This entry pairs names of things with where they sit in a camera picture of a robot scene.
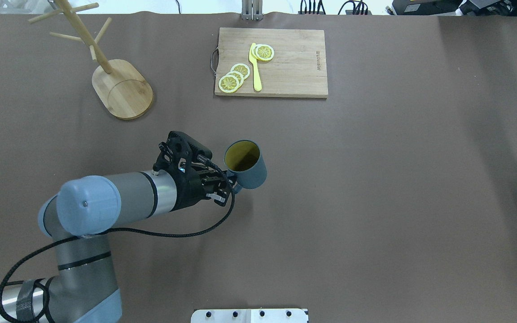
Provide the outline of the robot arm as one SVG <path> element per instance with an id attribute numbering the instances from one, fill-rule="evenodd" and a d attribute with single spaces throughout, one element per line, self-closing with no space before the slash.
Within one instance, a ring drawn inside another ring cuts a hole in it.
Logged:
<path id="1" fill-rule="evenodd" d="M 153 171 L 86 176 L 65 183 L 39 211 L 39 227 L 53 243 L 12 266 L 0 284 L 0 323 L 116 323 L 123 301 L 108 234 L 134 232 L 130 223 L 193 206 L 202 200 L 234 202 L 237 177 L 215 164 L 157 167 Z M 58 275 L 12 282 L 20 265 L 53 248 Z"/>

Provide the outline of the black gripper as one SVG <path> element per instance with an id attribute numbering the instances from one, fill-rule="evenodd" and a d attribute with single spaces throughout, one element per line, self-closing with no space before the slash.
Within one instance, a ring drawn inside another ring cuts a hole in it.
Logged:
<path id="1" fill-rule="evenodd" d="M 217 205 L 225 207 L 232 190 L 236 186 L 236 176 L 226 171 L 210 170 L 205 167 L 188 167 L 185 172 L 178 168 L 170 168 L 169 174 L 176 186 L 176 202 L 171 211 L 193 206 L 201 200 L 213 200 Z"/>

